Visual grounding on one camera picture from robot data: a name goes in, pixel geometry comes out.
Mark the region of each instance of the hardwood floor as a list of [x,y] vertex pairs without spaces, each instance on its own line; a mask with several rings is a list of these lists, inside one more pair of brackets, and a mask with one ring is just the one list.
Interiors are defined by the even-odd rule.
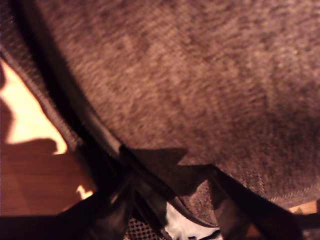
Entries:
[[38,102],[2,61],[2,216],[51,215],[81,200],[94,185]]

